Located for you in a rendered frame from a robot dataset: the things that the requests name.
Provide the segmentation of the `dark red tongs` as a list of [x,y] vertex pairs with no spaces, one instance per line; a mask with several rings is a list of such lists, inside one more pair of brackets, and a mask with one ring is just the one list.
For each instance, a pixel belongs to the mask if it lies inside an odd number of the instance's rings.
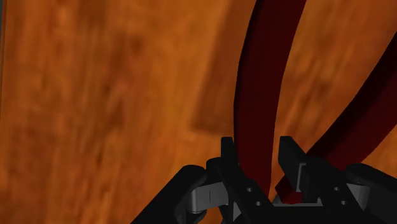
[[397,176],[397,0],[244,1],[233,138],[247,177],[300,200],[277,164],[281,136],[339,169]]

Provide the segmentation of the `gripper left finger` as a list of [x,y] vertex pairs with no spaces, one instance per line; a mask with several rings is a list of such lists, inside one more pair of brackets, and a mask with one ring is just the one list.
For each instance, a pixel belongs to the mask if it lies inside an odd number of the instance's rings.
[[270,201],[242,171],[231,137],[221,139],[221,156],[206,168],[182,167],[130,224],[199,224],[213,207],[222,224],[270,221]]

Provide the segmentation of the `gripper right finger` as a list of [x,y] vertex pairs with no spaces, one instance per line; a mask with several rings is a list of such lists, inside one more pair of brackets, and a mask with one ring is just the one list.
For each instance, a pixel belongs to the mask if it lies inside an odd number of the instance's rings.
[[278,163],[302,202],[292,205],[310,224],[397,224],[397,179],[366,164],[345,171],[310,157],[292,137],[279,141]]

